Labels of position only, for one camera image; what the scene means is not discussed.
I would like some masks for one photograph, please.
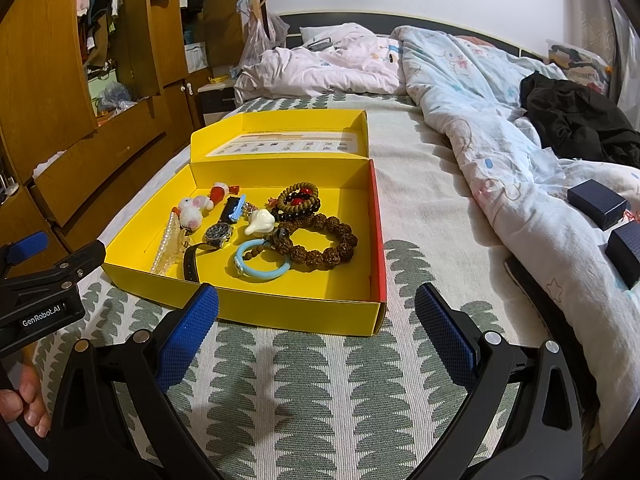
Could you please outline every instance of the black watch strap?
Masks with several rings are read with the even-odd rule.
[[[198,277],[198,267],[196,267],[196,251],[203,249],[204,251],[215,251],[219,247],[207,243],[195,244],[189,246],[184,251],[184,259],[182,261],[182,270],[184,271],[184,279],[188,282],[200,283]]]

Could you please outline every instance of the instruction card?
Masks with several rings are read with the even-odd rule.
[[[207,153],[207,156],[305,152],[358,153],[358,136],[345,132],[242,135]]]

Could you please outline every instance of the nightstand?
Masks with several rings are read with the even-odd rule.
[[[206,126],[217,123],[226,114],[236,109],[235,79],[213,83],[198,88],[202,115]]]

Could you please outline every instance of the duvet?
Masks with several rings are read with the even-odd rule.
[[[236,83],[240,102],[256,97],[315,97],[329,92],[406,94],[398,40],[379,38],[356,23],[324,33],[333,45],[274,48],[245,67]]]
[[[610,445],[640,395],[640,286],[626,288],[604,253],[610,230],[570,206],[566,194],[593,178],[629,200],[632,218],[640,210],[640,171],[542,149],[520,108],[520,81],[535,70],[564,79],[555,65],[440,32],[399,27],[394,35],[407,91],[426,123],[449,137],[496,234],[582,344],[597,382],[602,442]]]

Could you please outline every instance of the wooden wardrobe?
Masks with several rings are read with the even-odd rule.
[[[0,22],[0,155],[20,189],[0,206],[0,244],[45,230],[50,247],[33,265],[55,263],[100,235],[204,126],[196,97],[210,69],[188,73],[178,5],[123,0],[110,55],[118,81],[142,100],[98,125],[82,68],[76,0],[11,4]],[[206,0],[203,16],[217,16],[213,29],[203,19],[210,62],[239,60],[232,7],[235,0]],[[57,152],[63,154],[33,178],[34,168]],[[30,221],[5,227],[12,210]]]

